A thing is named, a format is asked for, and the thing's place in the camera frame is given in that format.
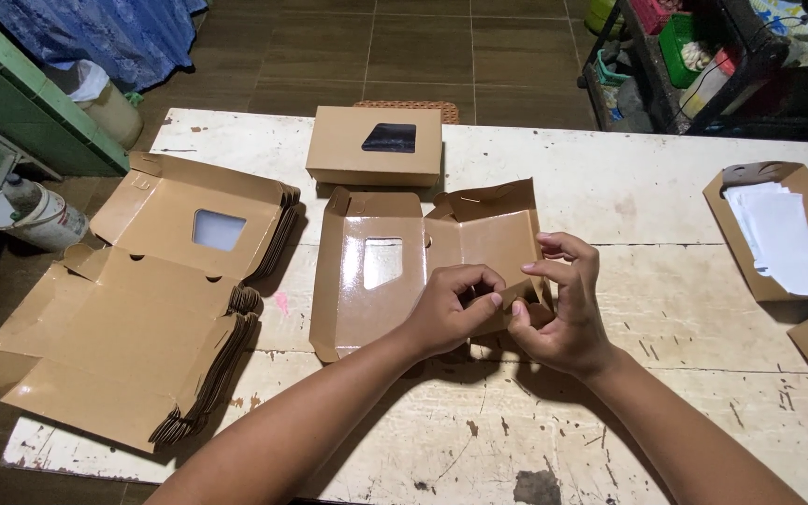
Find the worn table surface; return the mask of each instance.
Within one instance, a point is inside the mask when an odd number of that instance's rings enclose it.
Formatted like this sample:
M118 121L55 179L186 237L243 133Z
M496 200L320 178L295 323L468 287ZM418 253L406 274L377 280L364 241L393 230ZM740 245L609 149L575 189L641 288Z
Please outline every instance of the worn table surface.
M152 147L293 184L307 206L278 273L256 285L266 298L260 332L206 433L150 455L25 416L4 464L161 483L215 430L320 369L307 337L331 188L303 168L312 124L172 109ZM611 339L808 500L808 367L785 335L808 305L753 301L701 194L726 166L808 165L808 144L470 126L444 126L443 138L443 188L424 201L534 177L541 229L599 246ZM429 360L399 380L302 496L509 503L517 482L531 480L570 504L668 502L583 386L528 362L506 335L477 339L470 353L476 360Z

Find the green basket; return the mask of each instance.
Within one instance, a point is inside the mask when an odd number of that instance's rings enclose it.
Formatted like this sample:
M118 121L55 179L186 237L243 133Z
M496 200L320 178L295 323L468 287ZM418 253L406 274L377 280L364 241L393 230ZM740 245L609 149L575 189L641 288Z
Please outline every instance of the green basket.
M673 14L669 17L663 31L660 32L660 49L663 50L663 62L669 72L672 85L687 89L694 84L700 70L691 70L681 58L681 48L694 40L705 40L703 33L696 27L694 18L688 14Z
M597 80L604 86L622 86L622 83L626 82L629 75L617 74L607 70L607 67L600 61L601 54L603 54L603 50L597 52Z

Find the paint bucket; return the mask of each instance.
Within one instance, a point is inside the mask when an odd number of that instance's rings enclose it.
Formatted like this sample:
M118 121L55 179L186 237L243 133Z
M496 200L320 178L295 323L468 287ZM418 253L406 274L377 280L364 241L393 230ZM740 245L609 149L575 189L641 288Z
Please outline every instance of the paint bucket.
M86 215L67 205L61 195L33 183L42 198L33 212L18 221L11 218L14 208L0 191L0 230L51 253L80 242L89 229Z

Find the bottle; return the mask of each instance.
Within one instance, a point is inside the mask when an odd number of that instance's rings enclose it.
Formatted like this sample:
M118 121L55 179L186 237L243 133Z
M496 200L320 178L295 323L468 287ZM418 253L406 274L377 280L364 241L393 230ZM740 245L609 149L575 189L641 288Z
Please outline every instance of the bottle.
M42 190L39 189L39 186L22 179L16 173L6 175L2 193L14 209L14 213L11 214L11 219L14 221L19 221L33 212L39 205L39 201L42 200Z

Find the hand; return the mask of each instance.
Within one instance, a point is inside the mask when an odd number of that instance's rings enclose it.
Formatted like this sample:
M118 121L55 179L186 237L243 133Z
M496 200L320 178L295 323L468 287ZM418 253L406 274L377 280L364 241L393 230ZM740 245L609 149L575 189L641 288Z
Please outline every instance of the hand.
M485 265L435 269L399 329L408 338L418 340L427 358L449 352L495 314L502 303L497 291L504 288L504 279ZM473 295L482 296L463 308L461 299L470 299Z
M545 259L522 265L522 271L556 282L557 314L536 330L530 325L529 307L515 301L507 329L538 362L582 380L590 378L603 371L615 355L594 293L600 256L597 249L566 233L540 233L536 239ZM554 261L558 259L571 264Z

